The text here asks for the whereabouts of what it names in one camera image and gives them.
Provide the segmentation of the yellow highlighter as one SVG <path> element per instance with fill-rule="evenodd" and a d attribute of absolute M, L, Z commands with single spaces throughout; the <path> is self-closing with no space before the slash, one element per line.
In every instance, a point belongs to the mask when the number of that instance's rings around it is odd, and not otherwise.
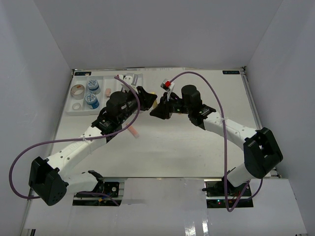
<path fill-rule="evenodd" d="M 152 104 L 152 109 L 155 109 L 157 107 L 158 103 L 157 103 L 157 100 L 155 100 Z"/>

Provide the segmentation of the pink orange highlighter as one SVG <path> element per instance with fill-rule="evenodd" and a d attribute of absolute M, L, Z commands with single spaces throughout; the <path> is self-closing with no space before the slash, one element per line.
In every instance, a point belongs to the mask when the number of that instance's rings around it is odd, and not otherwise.
<path fill-rule="evenodd" d="M 127 129 L 135 138 L 139 137 L 139 133 L 136 131 L 136 129 L 132 125 L 128 125 Z"/>

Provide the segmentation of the blue slime jar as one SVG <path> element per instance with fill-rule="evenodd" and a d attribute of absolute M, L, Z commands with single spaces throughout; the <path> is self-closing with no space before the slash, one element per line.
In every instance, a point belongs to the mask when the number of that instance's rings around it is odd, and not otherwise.
<path fill-rule="evenodd" d="M 87 94 L 84 97 L 84 100 L 90 109 L 96 109 L 99 107 L 99 101 L 97 99 L 97 96 L 93 93 Z"/>
<path fill-rule="evenodd" d="M 87 88 L 89 93 L 92 94 L 99 94 L 100 93 L 100 86 L 96 79 L 90 79 L 87 81 Z"/>

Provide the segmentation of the small clear tape roll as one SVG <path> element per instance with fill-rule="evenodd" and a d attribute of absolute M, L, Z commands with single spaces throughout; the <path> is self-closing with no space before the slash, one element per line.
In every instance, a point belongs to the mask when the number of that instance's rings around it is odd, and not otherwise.
<path fill-rule="evenodd" d="M 72 105 L 72 109 L 73 109 L 74 111 L 79 111 L 79 110 L 82 109 L 82 106 L 81 106 L 80 103 L 74 103 L 74 104 Z"/>

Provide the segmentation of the large clear tape roll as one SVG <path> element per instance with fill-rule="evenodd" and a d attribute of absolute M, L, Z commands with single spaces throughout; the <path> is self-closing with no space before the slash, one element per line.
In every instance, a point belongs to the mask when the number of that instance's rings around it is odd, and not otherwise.
<path fill-rule="evenodd" d="M 83 99 L 84 98 L 84 94 L 85 94 L 85 87 L 83 85 L 81 85 L 81 84 L 74 85 L 70 89 L 70 95 L 75 100 Z"/>

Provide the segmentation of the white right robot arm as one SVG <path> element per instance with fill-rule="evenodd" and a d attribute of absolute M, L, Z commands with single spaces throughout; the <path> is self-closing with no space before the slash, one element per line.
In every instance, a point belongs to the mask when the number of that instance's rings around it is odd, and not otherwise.
<path fill-rule="evenodd" d="M 264 178 L 283 160 L 278 143 L 268 128 L 258 130 L 224 119 L 214 108 L 203 104 L 200 92 L 193 85 L 182 87 L 181 94 L 179 97 L 173 92 L 165 92 L 150 115 L 170 119 L 172 114 L 186 114 L 193 125 L 222 136 L 244 152 L 244 162 L 226 174 L 222 184 L 226 195 L 234 196 L 240 185 L 253 178 Z"/>

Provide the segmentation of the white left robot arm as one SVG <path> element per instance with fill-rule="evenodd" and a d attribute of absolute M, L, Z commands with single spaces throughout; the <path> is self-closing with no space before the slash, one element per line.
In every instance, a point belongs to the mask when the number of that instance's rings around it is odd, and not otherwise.
<path fill-rule="evenodd" d="M 149 110 L 157 95 L 141 86 L 137 93 L 117 91 L 111 94 L 97 119 L 80 136 L 58 153 L 46 159 L 36 158 L 31 163 L 29 185 L 48 205 L 58 203 L 66 194 L 85 192 L 99 196 L 104 193 L 102 175 L 86 171 L 70 176 L 70 171 L 94 150 L 107 144 L 123 128 L 123 123 L 135 111 Z"/>

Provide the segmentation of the white compartment tray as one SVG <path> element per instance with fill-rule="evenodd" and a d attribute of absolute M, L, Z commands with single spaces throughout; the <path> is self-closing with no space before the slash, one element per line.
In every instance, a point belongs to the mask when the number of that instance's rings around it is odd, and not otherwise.
<path fill-rule="evenodd" d="M 128 91 L 128 88 L 114 77 L 93 76 L 91 72 L 75 73 L 65 112 L 70 116 L 97 115 L 114 92 Z"/>

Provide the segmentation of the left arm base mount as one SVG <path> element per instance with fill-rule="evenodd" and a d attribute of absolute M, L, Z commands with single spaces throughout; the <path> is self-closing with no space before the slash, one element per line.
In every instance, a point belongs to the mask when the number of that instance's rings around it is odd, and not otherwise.
<path fill-rule="evenodd" d="M 75 197 L 105 197 L 102 194 L 106 194 L 112 198 L 119 196 L 119 188 L 120 183 L 118 181 L 106 181 L 105 178 L 99 174 L 98 172 L 94 170 L 90 170 L 87 172 L 84 172 L 82 174 L 89 174 L 93 176 L 97 180 L 97 184 L 91 191 L 87 190 L 80 190 L 79 193 L 75 194 Z"/>

